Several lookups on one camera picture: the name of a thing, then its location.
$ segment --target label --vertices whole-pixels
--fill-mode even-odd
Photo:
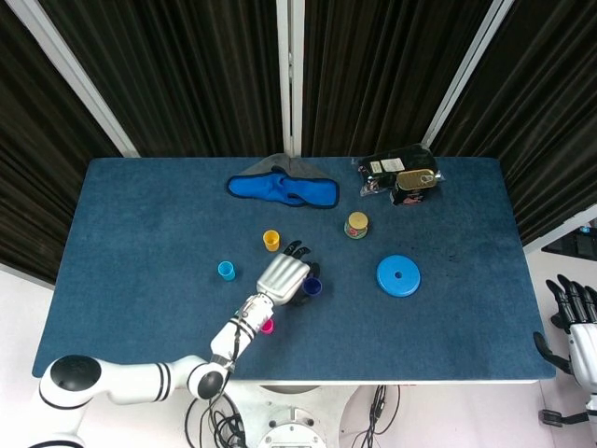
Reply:
[[[371,163],[371,171],[373,172],[374,175],[378,175],[379,173],[382,172],[382,166],[380,165],[380,163],[378,161],[373,161]]]
[[[389,172],[404,171],[404,164],[398,157],[396,159],[386,159],[382,161],[383,169]]]

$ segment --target yellow cup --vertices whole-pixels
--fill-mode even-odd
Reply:
[[[266,231],[263,234],[263,243],[270,252],[275,252],[280,247],[280,234],[277,231]]]

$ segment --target blue felt surface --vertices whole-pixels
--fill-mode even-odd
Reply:
[[[102,159],[85,179],[34,375],[55,358],[120,363],[211,355],[209,343],[273,259],[261,236],[300,239],[324,292],[276,309],[237,379],[506,380],[554,375],[533,344],[535,295],[497,161],[440,158],[446,177],[423,203],[359,197],[350,159],[312,159],[340,183],[330,210],[242,200],[226,181],[255,159]],[[343,231],[369,217],[368,235]],[[378,263],[403,254],[422,281],[406,299],[379,288]],[[217,274],[224,259],[236,279]]]

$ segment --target robotic hand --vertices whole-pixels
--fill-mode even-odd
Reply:
[[[574,375],[578,384],[590,394],[590,400],[585,413],[562,417],[561,413],[544,409],[539,413],[539,419],[555,427],[589,421],[597,445],[597,291],[571,282],[561,274],[558,281],[563,289],[551,280],[546,282],[558,303],[558,313],[551,317],[551,323],[568,335],[570,358],[554,355],[538,332],[533,334],[535,346],[547,362]]]
[[[90,401],[100,393],[116,404],[164,401],[186,387],[195,398],[222,394],[238,357],[273,315],[273,307],[288,303],[310,265],[300,258],[311,252],[300,241],[279,254],[257,280],[249,297],[211,342],[210,362],[183,357],[173,363],[119,365],[93,357],[62,357],[46,369],[34,396],[30,427],[38,434],[30,448],[83,448],[78,428]]]

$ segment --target blue lid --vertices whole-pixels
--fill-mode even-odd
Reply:
[[[421,284],[421,273],[411,259],[391,255],[377,267],[377,283],[391,296],[407,297]]]

